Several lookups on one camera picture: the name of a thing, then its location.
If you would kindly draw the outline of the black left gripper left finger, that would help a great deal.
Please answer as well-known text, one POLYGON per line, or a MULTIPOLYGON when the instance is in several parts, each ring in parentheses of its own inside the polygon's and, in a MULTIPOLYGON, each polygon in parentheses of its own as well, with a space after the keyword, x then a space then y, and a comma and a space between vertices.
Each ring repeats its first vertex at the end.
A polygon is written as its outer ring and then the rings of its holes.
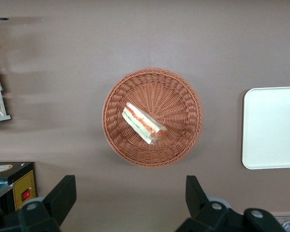
POLYGON ((75 202, 75 176, 67 175, 42 200, 35 198, 20 208, 21 231, 59 232, 75 202))

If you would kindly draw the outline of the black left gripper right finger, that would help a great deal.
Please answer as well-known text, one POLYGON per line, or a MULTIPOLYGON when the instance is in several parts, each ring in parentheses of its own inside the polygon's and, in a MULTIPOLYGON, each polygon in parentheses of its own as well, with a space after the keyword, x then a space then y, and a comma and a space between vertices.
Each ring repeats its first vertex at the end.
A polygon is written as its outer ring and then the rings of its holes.
POLYGON ((186 204, 190 213, 177 232, 283 232, 266 210, 248 208, 241 215, 218 201, 210 201, 197 177, 186 177, 186 204))

